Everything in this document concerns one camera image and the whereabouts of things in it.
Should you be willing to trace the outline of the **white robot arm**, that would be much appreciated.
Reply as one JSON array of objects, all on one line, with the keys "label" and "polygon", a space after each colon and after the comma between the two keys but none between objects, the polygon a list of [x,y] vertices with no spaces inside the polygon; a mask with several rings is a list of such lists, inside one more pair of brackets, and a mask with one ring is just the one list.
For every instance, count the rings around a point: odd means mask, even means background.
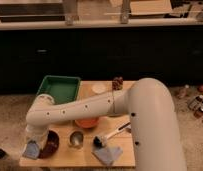
[{"label": "white robot arm", "polygon": [[60,105],[39,95],[26,114],[26,135],[43,147],[52,124],[120,114],[130,118],[136,171],[187,171],[171,93],[154,78]]}]

